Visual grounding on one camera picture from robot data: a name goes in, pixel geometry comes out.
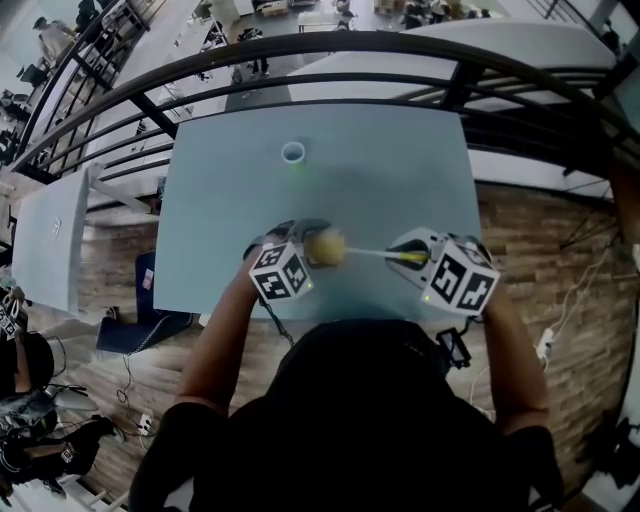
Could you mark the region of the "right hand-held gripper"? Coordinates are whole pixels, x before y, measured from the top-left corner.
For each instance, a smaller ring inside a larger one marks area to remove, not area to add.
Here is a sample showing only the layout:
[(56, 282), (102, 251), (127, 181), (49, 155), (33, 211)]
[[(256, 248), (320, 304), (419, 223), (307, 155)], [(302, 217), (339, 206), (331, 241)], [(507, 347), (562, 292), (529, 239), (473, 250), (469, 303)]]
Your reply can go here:
[(426, 227), (400, 235), (388, 250), (431, 250), (429, 256), (385, 259), (388, 267), (421, 292), (420, 300), (440, 310), (466, 317), (481, 315), (500, 273), (471, 240), (446, 237)]

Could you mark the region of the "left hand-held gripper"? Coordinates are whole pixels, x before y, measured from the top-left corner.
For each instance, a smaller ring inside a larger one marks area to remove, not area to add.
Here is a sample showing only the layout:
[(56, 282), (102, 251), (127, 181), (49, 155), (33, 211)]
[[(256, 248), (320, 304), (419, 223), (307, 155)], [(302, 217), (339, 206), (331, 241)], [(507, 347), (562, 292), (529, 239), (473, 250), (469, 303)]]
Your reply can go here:
[(260, 249), (249, 276), (263, 302), (298, 299), (314, 288), (310, 272), (334, 268), (332, 264), (307, 261), (304, 251), (304, 235), (334, 228), (331, 222), (319, 218), (288, 221), (251, 242), (243, 258), (254, 248)]

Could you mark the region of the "yellow sponge brush white handle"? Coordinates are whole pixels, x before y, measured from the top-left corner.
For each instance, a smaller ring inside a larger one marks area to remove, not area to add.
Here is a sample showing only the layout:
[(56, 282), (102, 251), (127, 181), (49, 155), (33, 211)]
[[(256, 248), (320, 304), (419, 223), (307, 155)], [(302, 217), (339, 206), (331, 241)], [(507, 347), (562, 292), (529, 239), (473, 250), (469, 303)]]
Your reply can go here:
[(344, 236), (338, 231), (324, 230), (311, 235), (304, 242), (304, 254), (310, 263), (329, 266), (339, 265), (346, 255), (361, 255), (383, 258), (386, 260), (423, 264), (429, 260), (429, 253), (394, 252), (386, 250), (359, 249), (346, 246)]

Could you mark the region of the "green cup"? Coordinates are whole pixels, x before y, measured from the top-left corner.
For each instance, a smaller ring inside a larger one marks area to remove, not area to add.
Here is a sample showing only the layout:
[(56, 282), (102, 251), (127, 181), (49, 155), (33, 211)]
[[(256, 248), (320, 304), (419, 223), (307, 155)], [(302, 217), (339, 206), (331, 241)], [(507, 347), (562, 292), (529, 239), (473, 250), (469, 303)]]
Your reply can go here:
[(304, 166), (306, 148), (299, 141), (290, 141), (281, 148), (282, 160), (292, 169), (299, 170)]

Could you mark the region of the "person's left forearm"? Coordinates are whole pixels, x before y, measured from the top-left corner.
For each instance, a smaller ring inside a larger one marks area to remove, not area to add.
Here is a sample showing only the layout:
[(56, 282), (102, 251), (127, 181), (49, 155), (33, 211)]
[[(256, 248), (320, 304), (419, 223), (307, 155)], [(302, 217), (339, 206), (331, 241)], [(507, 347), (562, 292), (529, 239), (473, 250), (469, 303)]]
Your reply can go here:
[(196, 403), (228, 415), (257, 298), (243, 272), (226, 287), (186, 360), (175, 404)]

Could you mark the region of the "person's right forearm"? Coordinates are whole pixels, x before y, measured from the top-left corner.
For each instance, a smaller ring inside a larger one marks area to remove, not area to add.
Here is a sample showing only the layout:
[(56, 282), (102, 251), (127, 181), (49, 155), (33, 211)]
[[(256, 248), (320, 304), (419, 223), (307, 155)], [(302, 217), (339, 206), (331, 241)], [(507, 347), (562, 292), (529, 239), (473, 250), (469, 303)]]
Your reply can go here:
[(545, 427), (549, 394), (544, 371), (527, 328), (501, 283), (483, 311), (483, 325), (496, 424), (506, 435)]

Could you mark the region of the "black chest-worn device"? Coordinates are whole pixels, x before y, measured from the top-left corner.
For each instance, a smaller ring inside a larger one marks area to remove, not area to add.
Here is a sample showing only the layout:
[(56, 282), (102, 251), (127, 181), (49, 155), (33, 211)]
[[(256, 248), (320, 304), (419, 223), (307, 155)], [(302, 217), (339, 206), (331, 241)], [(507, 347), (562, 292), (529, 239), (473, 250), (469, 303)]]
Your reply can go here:
[(468, 368), (471, 355), (463, 341), (462, 334), (455, 328), (449, 328), (436, 334), (439, 351), (448, 367), (458, 370)]

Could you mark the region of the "dark blue chair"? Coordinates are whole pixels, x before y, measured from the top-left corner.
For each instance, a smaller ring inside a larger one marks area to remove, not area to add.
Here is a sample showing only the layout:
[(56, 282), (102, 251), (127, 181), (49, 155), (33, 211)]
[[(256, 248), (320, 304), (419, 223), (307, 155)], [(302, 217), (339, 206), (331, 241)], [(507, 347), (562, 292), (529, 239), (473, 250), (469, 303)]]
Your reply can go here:
[[(156, 309), (154, 307), (155, 284), (154, 251), (140, 254), (135, 260), (135, 322), (104, 317), (97, 335), (97, 349), (104, 352), (131, 355), (144, 351), (188, 329), (193, 315), (185, 312)], [(150, 290), (142, 287), (146, 269), (154, 271)]]

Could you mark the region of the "person's black shirt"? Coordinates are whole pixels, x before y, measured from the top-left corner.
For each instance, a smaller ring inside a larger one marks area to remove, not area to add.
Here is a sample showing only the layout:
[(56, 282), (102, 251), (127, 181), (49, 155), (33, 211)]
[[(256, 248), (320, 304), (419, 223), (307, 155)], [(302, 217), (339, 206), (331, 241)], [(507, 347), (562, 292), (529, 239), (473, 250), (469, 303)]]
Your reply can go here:
[(550, 432), (502, 433), (454, 395), (434, 343), (406, 321), (315, 327), (229, 417), (171, 407), (130, 512), (177, 512), (166, 502), (186, 482), (188, 512), (534, 512), (563, 496)]

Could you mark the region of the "wooden table with metal legs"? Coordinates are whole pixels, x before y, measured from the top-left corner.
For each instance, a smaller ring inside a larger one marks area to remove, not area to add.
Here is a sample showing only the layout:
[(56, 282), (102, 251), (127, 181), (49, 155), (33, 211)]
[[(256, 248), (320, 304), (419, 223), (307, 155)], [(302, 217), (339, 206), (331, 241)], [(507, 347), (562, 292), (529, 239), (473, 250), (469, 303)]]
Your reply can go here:
[(621, 159), (611, 160), (605, 167), (608, 188), (597, 204), (569, 237), (560, 243), (564, 250), (596, 235), (616, 229), (609, 242), (617, 240), (631, 248), (631, 257), (640, 274), (640, 167)]

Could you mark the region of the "black metal railing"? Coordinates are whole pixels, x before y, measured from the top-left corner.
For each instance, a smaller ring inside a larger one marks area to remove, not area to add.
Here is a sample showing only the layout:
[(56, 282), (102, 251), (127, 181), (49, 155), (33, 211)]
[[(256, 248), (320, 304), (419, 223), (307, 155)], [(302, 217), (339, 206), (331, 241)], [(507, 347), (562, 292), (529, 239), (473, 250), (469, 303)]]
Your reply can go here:
[[(415, 73), (340, 71), (265, 78), (217, 87), (158, 105), (148, 92), (168, 83), (262, 57), (354, 51), (436, 58), (454, 65), (447, 79)], [(168, 112), (207, 100), (258, 89), (325, 83), (401, 84), (404, 93), (384, 98), (405, 106), (457, 114), (472, 150), (505, 154), (604, 177), (603, 159), (616, 156), (640, 167), (640, 132), (618, 113), (581, 92), (578, 75), (566, 68), (540, 70), (499, 54), (461, 43), (404, 33), (315, 32), (283, 35), (224, 46), (190, 56), (115, 88), (73, 114), (34, 142), (22, 142), (11, 170), (48, 185), (93, 160), (85, 142), (65, 149), (66, 135), (99, 115), (131, 103), (136, 113), (113, 130), (147, 120), (154, 135), (174, 140), (178, 126)]]

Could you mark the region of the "white table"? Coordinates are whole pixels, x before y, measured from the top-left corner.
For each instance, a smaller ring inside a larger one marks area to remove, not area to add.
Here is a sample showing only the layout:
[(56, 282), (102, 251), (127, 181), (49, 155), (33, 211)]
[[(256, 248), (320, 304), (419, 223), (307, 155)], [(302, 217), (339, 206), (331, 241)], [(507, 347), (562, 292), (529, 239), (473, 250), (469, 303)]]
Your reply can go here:
[(20, 202), (11, 275), (34, 303), (79, 313), (77, 283), (88, 196), (95, 190), (136, 213), (150, 205), (99, 179), (101, 163), (55, 181)]

